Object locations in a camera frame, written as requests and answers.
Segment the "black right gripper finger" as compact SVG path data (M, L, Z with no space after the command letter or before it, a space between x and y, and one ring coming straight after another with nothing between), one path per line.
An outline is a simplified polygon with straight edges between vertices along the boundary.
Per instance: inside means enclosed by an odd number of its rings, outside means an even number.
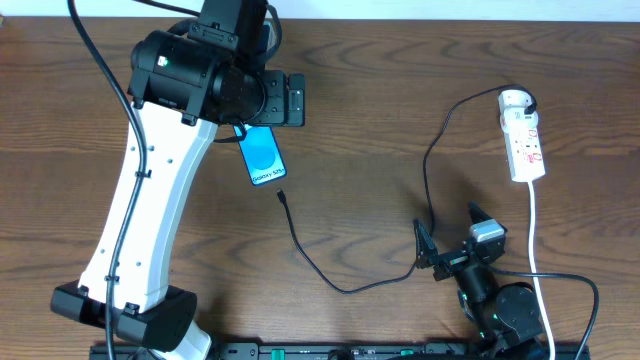
M419 269L433 266L438 260L439 253L431 235L420 219L413 220L413 229L416 238L415 266Z
M485 221L493 220L493 217L481 209L474 201L470 201L468 203L468 211L473 224L480 224Z

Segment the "blue screen Galaxy smartphone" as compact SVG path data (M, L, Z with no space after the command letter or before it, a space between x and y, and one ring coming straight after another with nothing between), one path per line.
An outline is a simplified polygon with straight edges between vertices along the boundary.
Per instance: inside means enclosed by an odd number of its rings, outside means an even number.
M245 125L245 138L239 143L251 183L261 186L284 178L286 165L273 130L269 127Z

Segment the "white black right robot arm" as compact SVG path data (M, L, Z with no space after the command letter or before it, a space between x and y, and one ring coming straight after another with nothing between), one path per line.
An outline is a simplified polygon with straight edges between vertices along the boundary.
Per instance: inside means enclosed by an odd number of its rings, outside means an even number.
M534 289L524 282L498 284L488 266L505 253L507 229L473 202L469 215L467 239L459 249L445 253L438 251L424 223L415 219L416 267L431 268L437 281L456 281L463 313L480 334L480 340L468 347L470 355L522 357L519 347L544 332Z

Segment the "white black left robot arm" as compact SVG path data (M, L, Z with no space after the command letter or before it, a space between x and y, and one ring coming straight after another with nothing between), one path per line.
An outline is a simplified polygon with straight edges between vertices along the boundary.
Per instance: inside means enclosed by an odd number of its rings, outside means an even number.
M116 93L127 148L98 246L80 278L58 286L51 310L104 330L158 359L209 359L213 338L195 322L197 297L169 282L171 253L196 171L222 125L300 127L305 80L267 68L282 27L265 1L207 1L131 54Z

